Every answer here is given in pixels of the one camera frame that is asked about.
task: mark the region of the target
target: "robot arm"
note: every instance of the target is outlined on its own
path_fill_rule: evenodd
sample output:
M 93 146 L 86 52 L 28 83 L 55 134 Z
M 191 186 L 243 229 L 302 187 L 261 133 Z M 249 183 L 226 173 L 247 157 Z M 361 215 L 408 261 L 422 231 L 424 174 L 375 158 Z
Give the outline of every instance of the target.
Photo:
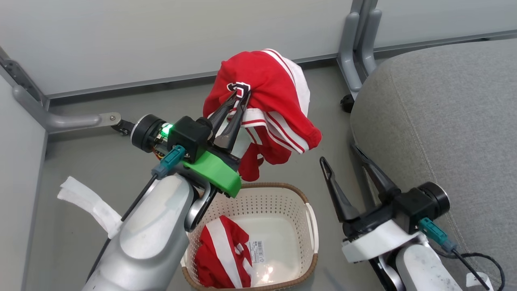
M 170 124 L 149 114 L 135 124 L 131 142 L 161 160 L 152 170 L 159 182 L 151 179 L 124 215 L 122 220 L 127 219 L 99 254 L 83 291 L 167 289 L 189 244 L 186 231 L 197 227 L 217 193 L 235 197 L 240 190 L 236 171 L 242 149 L 247 149 L 240 143 L 249 139 L 239 138 L 239 129 L 249 97 L 233 94 L 210 119 L 183 117 Z M 228 123 L 236 102 L 237 112 Z M 216 137 L 221 126 L 225 128 Z M 234 145 L 239 156 L 232 154 Z M 155 186 L 148 191 L 151 184 Z
M 320 159 L 347 237 L 342 242 L 346 259 L 350 263 L 369 261 L 386 290 L 461 290 L 418 229 L 421 219 L 434 220 L 449 211 L 445 191 L 427 182 L 402 193 L 357 146 L 352 150 L 376 186 L 382 204 L 359 214 L 341 191 L 326 159 Z

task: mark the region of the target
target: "black cable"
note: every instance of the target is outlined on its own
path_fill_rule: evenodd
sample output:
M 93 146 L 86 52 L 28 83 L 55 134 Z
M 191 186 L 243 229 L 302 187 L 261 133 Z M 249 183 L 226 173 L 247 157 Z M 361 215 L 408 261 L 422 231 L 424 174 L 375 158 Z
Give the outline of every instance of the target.
M 458 257 L 456 257 L 454 255 L 448 255 L 446 253 L 440 252 L 440 251 L 435 250 L 435 249 L 433 249 L 433 250 L 441 257 L 444 257 L 444 258 L 447 258 L 447 259 L 459 259 Z M 505 287 L 505 282 L 506 282 L 505 272 L 503 271 L 503 268 L 501 267 L 501 265 L 493 257 L 487 256 L 487 255 L 484 255 L 484 254 L 481 254 L 481 253 L 464 253 L 464 254 L 461 254 L 461 257 L 462 258 L 481 257 L 481 258 L 485 258 L 485 259 L 488 259 L 491 262 L 493 262 L 494 265 L 497 267 L 497 269 L 499 269 L 499 274 L 500 274 L 500 277 L 501 277 L 501 286 L 499 286 L 497 291 L 502 291 L 503 290 L 503 288 Z
M 106 239 L 106 242 L 104 243 L 104 245 L 102 246 L 102 248 L 100 249 L 100 252 L 99 252 L 99 255 L 97 256 L 97 258 L 95 259 L 95 262 L 94 262 L 94 265 L 92 266 L 92 268 L 90 269 L 90 273 L 88 273 L 88 278 L 86 278 L 86 281 L 88 282 L 88 280 L 90 280 L 90 277 L 92 276 L 92 274 L 95 272 L 95 269 L 97 268 L 97 265 L 99 264 L 99 261 L 100 261 L 100 258 L 102 257 L 102 255 L 104 254 L 104 251 L 106 250 L 106 248 L 108 247 L 108 244 L 110 244 L 110 241 L 111 239 L 107 238 Z
M 144 197 L 144 194 L 145 192 L 147 192 L 147 190 L 149 189 L 149 187 L 151 187 L 151 184 L 154 183 L 154 181 L 156 181 L 156 179 L 158 178 L 158 175 L 157 174 L 154 174 L 151 179 L 149 180 L 149 182 L 147 182 L 147 184 L 145 185 L 145 187 L 142 189 L 142 191 L 140 192 L 140 194 L 138 194 L 138 196 L 136 197 L 136 199 L 133 201 L 133 204 L 131 204 L 131 206 L 128 208 L 128 210 L 126 211 L 126 213 L 124 213 L 124 215 L 122 216 L 122 218 L 120 219 L 121 221 L 124 221 L 126 220 L 126 218 L 128 218 L 128 216 L 131 214 L 131 212 L 133 211 L 133 209 L 136 207 L 136 205 L 138 204 L 138 202 L 140 202 L 140 200 L 142 199 L 142 197 Z
M 472 273 L 472 275 L 474 275 L 474 277 L 476 277 L 478 282 L 481 283 L 481 285 L 483 285 L 483 287 L 486 290 L 490 290 L 490 287 L 488 287 L 488 285 L 483 280 L 483 278 L 481 278 L 481 276 L 478 274 L 478 272 L 476 272 L 476 270 L 474 270 L 474 268 L 460 255 L 460 253 L 458 253 L 458 251 L 456 249 L 452 249 L 451 252 L 465 265 L 465 267 L 467 267 L 467 269 Z
M 151 187 L 151 185 L 154 183 L 154 181 L 156 181 L 156 179 L 158 178 L 158 175 L 157 174 L 154 174 L 151 179 L 149 180 L 149 182 L 147 182 L 147 184 L 145 185 L 145 187 L 142 189 L 142 191 L 140 192 L 140 194 L 138 194 L 138 196 L 136 197 L 136 199 L 133 201 L 133 203 L 131 204 L 131 206 L 128 208 L 128 210 L 126 211 L 126 213 L 124 213 L 124 216 L 122 216 L 122 218 L 120 219 L 120 221 L 124 221 L 126 220 L 126 218 L 131 214 L 131 212 L 133 211 L 133 209 L 136 207 L 136 205 L 138 204 L 138 202 L 140 202 L 140 200 L 142 200 L 142 197 L 144 197 L 145 193 L 147 192 L 147 190 L 149 189 L 149 187 Z M 95 259 L 95 262 L 94 262 L 94 265 L 92 266 L 92 268 L 90 269 L 90 273 L 88 274 L 88 278 L 86 278 L 86 281 L 88 282 L 88 280 L 90 279 L 90 277 L 92 276 L 92 274 L 94 273 L 95 269 L 97 268 L 97 265 L 99 264 L 99 261 L 100 261 L 100 258 L 102 257 L 102 255 L 104 254 L 104 251 L 106 250 L 106 248 L 108 247 L 108 244 L 110 244 L 110 241 L 111 239 L 107 238 L 106 239 L 106 242 L 104 243 L 104 245 L 102 246 L 100 252 L 99 252 L 99 255 L 97 255 L 97 258 Z

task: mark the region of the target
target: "caster wheel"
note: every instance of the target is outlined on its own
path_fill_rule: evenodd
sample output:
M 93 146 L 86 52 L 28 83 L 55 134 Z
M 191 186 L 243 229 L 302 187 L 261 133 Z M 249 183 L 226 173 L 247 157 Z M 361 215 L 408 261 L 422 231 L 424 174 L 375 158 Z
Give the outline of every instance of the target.
M 352 107 L 354 106 L 354 98 L 352 97 L 351 94 L 348 94 L 345 97 L 343 97 L 343 99 L 341 99 L 340 103 L 341 103 L 341 109 L 343 109 L 343 111 L 345 111 L 347 113 L 352 112 Z

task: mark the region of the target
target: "barcode sticker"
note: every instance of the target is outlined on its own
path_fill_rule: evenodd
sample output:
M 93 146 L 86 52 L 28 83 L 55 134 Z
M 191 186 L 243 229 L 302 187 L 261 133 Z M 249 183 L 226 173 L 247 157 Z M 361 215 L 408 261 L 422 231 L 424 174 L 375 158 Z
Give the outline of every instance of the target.
M 249 241 L 246 243 L 250 250 L 252 264 L 262 264 L 266 261 L 266 255 L 264 253 L 264 245 L 261 240 Z

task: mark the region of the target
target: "green led light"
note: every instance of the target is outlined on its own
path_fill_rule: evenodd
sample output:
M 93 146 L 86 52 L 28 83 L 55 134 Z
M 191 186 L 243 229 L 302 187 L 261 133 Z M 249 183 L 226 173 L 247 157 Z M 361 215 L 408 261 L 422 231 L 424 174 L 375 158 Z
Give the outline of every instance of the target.
M 173 124 L 167 124 L 166 126 L 164 126 L 164 127 L 161 129 L 161 131 L 160 131 L 161 135 L 163 135 L 163 136 L 169 136 L 169 132 L 170 132 L 171 128 L 173 128 L 173 127 L 174 127 L 174 125 L 173 125 Z

